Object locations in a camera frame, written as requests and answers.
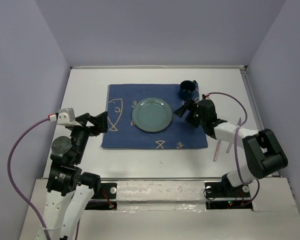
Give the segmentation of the dark blue mug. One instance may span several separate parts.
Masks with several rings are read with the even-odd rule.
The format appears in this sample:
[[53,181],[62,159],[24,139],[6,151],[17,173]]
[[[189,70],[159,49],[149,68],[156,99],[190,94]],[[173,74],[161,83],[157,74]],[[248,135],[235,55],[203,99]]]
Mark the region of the dark blue mug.
[[196,80],[184,80],[179,85],[178,96],[183,101],[190,100],[196,91]]

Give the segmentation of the blue cloth placemat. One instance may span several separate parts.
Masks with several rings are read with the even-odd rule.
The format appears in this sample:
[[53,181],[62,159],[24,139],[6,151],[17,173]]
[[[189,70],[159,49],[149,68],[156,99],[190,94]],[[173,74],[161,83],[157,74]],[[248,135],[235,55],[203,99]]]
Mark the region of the blue cloth placemat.
[[108,131],[103,135],[105,149],[206,149],[208,141],[201,127],[195,128],[177,116],[160,132],[146,132],[133,119],[134,107],[147,98],[159,98],[172,111],[184,101],[178,96],[179,84],[110,84],[107,93]]

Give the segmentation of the teal plate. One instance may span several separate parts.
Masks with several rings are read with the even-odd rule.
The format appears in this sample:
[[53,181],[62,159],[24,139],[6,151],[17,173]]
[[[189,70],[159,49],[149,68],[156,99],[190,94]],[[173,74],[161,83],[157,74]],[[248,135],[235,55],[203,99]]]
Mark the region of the teal plate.
[[150,97],[139,101],[135,105],[131,118],[140,130],[148,133],[158,133],[171,124],[173,111],[166,101]]

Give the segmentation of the fork with pink handle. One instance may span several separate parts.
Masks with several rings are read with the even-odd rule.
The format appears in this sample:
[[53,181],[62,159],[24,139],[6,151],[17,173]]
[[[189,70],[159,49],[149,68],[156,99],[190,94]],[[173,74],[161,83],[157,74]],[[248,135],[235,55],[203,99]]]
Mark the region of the fork with pink handle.
[[213,161],[216,162],[218,160],[218,155],[219,155],[219,151],[220,151],[220,146],[221,146],[221,140],[218,140],[216,148],[215,148],[215,152],[214,152],[214,157],[213,157]]

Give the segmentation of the knife with pink handle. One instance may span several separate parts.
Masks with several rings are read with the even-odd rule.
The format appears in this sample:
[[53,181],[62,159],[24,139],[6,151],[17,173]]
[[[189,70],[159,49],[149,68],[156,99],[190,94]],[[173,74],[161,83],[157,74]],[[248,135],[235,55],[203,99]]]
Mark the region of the knife with pink handle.
[[230,143],[227,147],[226,153],[228,154],[231,151],[232,148],[232,144]]

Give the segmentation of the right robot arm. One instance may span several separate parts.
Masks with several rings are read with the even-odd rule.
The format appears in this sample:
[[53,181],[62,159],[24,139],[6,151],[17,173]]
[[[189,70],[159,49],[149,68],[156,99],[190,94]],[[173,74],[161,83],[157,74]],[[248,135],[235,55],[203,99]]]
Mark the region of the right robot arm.
[[204,190],[208,201],[230,197],[252,181],[259,181],[288,166],[288,158],[272,130],[245,129],[220,119],[210,99],[199,102],[190,99],[174,114],[179,118],[186,114],[185,121],[191,126],[202,127],[207,136],[228,142],[234,148],[242,148],[244,151],[244,165],[240,165],[236,158],[236,169],[224,174],[220,182]]

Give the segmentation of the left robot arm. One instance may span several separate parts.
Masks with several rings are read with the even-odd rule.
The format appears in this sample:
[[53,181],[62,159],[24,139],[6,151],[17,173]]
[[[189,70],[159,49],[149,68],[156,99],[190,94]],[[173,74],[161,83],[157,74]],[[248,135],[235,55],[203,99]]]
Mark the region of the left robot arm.
[[101,177],[83,172],[81,163],[88,139],[108,131],[108,112],[75,116],[72,108],[49,116],[51,122],[70,130],[70,136],[57,137],[51,144],[51,166],[38,240],[71,240],[89,200],[100,194]]

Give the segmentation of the aluminium rail frame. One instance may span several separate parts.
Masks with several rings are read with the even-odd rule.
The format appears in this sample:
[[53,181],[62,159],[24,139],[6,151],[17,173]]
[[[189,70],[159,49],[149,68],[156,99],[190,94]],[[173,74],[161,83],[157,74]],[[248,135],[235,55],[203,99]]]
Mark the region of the aluminium rail frame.
[[[217,115],[232,124],[247,116],[247,129],[262,127],[247,78],[237,68],[92,68],[70,72],[62,106],[77,115],[97,115],[106,109],[111,84],[178,84],[196,80],[199,92],[212,93]],[[182,179],[219,178],[245,164],[245,154],[227,153],[223,142],[218,159],[213,161],[217,141],[208,139],[208,148],[195,150],[111,150],[101,147],[102,137],[88,141],[80,167],[103,178]]]

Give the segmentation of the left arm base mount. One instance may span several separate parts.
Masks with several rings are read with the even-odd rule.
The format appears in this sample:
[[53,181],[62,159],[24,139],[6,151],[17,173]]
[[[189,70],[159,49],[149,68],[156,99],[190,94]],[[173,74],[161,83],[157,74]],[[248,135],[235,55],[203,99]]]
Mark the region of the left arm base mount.
[[102,182],[99,192],[88,201],[85,210],[112,211],[117,209],[116,182]]

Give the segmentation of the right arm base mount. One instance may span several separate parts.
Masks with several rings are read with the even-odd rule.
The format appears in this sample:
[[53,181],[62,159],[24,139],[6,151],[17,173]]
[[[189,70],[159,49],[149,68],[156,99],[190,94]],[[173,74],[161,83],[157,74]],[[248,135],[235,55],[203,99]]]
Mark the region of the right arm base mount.
[[204,183],[203,196],[206,199],[207,210],[252,210],[252,196],[249,187],[240,185],[231,190],[222,188],[221,182],[208,181]]

